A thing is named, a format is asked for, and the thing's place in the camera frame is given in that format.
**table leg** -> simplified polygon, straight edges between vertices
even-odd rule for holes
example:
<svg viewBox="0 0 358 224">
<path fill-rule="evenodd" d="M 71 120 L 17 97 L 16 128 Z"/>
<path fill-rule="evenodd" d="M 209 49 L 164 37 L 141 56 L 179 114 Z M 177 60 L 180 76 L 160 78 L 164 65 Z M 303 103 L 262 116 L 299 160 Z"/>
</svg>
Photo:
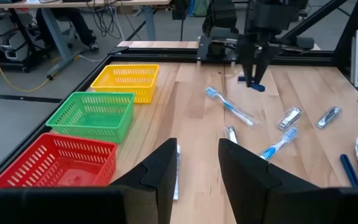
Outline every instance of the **table leg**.
<svg viewBox="0 0 358 224">
<path fill-rule="evenodd" d="M 70 52 L 70 49 L 67 47 L 67 43 L 60 32 L 60 28 L 56 22 L 56 18 L 53 15 L 52 11 L 49 8 L 42 8 L 42 16 L 44 17 L 45 23 L 48 26 L 49 32 L 55 41 L 55 45 L 59 51 L 60 57 L 62 58 L 61 61 L 53 66 L 48 72 L 47 75 L 52 75 L 58 72 L 61 68 L 66 66 L 69 62 L 74 59 L 80 50 L 77 52 Z"/>
<path fill-rule="evenodd" d="M 153 19 L 153 9 L 151 6 L 143 6 L 144 16 L 146 18 L 147 37 L 151 41 L 155 41 L 155 28 Z"/>
</svg>

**desk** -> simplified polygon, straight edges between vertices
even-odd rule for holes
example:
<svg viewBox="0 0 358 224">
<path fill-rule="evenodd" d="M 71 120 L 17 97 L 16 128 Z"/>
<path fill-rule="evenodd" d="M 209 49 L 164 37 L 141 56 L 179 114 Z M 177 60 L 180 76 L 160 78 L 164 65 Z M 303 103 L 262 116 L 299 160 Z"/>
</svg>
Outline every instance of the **desk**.
<svg viewBox="0 0 358 224">
<path fill-rule="evenodd" d="M 159 48 L 197 45 L 196 42 L 120 44 Z M 358 92 L 337 68 L 269 66 L 262 79 L 266 91 L 260 93 L 238 83 L 229 65 L 158 64 L 153 100 L 149 105 L 134 106 L 134 119 L 126 140 L 116 152 L 117 171 L 112 180 L 132 169 L 168 138 L 177 138 L 181 146 L 179 200 L 173 203 L 172 224 L 235 223 L 218 161 L 218 140 L 225 136 L 223 126 L 235 126 L 239 144 L 259 154 L 280 138 L 282 132 L 277 124 L 292 106 L 303 110 L 298 123 L 300 135 L 274 155 L 271 163 L 320 187 L 348 187 L 350 183 L 339 160 L 340 154 L 345 153 L 358 176 L 354 149 L 358 137 Z M 101 65 L 79 85 L 78 91 L 94 91 L 89 86 L 103 69 Z M 262 123 L 252 128 L 245 126 L 206 96 L 204 88 L 208 85 L 223 91 Z M 333 105 L 342 107 L 340 117 L 324 130 L 316 128 L 316 121 Z M 19 150 L 24 150 L 40 133 L 50 131 L 44 122 L 15 149 L 14 155 L 19 155 Z"/>
<path fill-rule="evenodd" d="M 154 28 L 154 20 L 153 20 L 153 12 L 151 5 L 167 5 L 170 0 L 131 0 L 131 1 L 123 1 L 117 2 L 113 4 L 113 6 L 143 6 L 145 20 L 146 20 L 146 29 L 149 40 L 155 40 L 155 28 Z M 103 0 L 95 0 L 95 4 L 93 2 L 51 2 L 46 4 L 34 4 L 27 2 L 16 2 L 12 4 L 0 4 L 0 8 L 29 8 L 29 9 L 42 9 L 42 15 L 44 16 L 45 22 L 48 26 L 48 29 L 55 41 L 56 47 L 59 51 L 61 61 L 53 66 L 48 72 L 47 75 L 52 75 L 58 72 L 61 68 L 67 65 L 69 62 L 73 60 L 73 58 L 80 53 L 80 50 L 71 52 L 67 47 L 66 42 L 62 36 L 62 33 L 57 24 L 57 20 L 53 15 L 51 8 L 56 7 L 88 7 L 88 6 L 101 6 L 104 4 Z"/>
</svg>

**toothbrush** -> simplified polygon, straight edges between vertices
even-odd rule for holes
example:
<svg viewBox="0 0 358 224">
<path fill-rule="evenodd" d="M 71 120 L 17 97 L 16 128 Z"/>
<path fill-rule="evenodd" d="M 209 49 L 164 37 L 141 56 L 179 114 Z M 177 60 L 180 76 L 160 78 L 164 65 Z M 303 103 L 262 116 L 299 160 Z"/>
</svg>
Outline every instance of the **toothbrush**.
<svg viewBox="0 0 358 224">
<path fill-rule="evenodd" d="M 296 127 L 291 127 L 290 129 L 288 129 L 280 142 L 268 147 L 263 153 L 262 155 L 260 155 L 260 157 L 262 159 L 270 159 L 278 150 L 280 150 L 285 144 L 290 144 L 295 137 L 298 135 L 298 128 Z"/>
<path fill-rule="evenodd" d="M 245 111 L 241 110 L 240 107 L 238 107 L 235 103 L 222 96 L 222 94 L 218 92 L 215 88 L 209 86 L 205 89 L 205 92 L 212 99 L 218 98 L 227 109 L 232 111 L 238 118 L 240 118 L 249 126 L 255 124 L 255 118 L 247 114 Z"/>
</svg>

